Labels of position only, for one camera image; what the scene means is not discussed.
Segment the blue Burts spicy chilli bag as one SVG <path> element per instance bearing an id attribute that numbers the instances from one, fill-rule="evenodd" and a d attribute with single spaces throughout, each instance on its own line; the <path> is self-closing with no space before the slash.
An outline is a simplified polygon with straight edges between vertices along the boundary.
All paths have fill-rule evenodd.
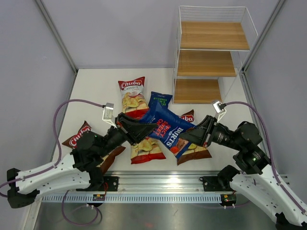
<path id="1" fill-rule="evenodd" d="M 157 128 L 149 134 L 149 137 L 160 140 L 177 159 L 191 145 L 190 142 L 181 139 L 179 135 L 194 128 L 195 125 L 185 121 L 168 108 L 161 106 L 159 102 L 153 103 L 140 123 L 157 124 Z"/>

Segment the blue Burts sea salt bag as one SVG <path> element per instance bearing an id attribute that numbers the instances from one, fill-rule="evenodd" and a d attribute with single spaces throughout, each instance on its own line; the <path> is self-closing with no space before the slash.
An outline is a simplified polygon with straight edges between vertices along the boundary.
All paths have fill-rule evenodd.
<path id="1" fill-rule="evenodd" d="M 172 100 L 172 95 L 164 94 L 159 92 L 151 92 L 151 97 L 148 103 L 149 108 L 153 107 L 154 104 L 159 103 L 162 108 L 168 108 L 169 103 Z"/>

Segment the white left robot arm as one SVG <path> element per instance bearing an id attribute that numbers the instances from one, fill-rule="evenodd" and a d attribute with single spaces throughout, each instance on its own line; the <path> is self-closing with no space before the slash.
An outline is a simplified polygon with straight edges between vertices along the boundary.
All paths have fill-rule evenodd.
<path id="1" fill-rule="evenodd" d="M 97 191 L 103 187 L 104 174 L 99 168 L 103 158 L 124 142 L 140 143 L 158 125 L 141 123 L 121 113 L 104 136 L 92 131 L 83 133 L 77 147 L 62 159 L 38 168 L 7 171 L 11 208 L 22 208 L 48 194 L 67 190 Z"/>

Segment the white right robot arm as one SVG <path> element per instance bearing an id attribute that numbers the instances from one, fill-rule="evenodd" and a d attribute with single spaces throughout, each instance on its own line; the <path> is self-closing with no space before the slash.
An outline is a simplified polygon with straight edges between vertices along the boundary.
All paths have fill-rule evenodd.
<path id="1" fill-rule="evenodd" d="M 237 150 L 233 159 L 238 167 L 228 165 L 218 173 L 219 187 L 243 194 L 270 217 L 278 230 L 307 228 L 307 205 L 299 200 L 274 170 L 272 160 L 258 147 L 262 137 L 253 123 L 244 121 L 231 131 L 208 115 L 179 136 L 203 147 L 216 143 Z"/>

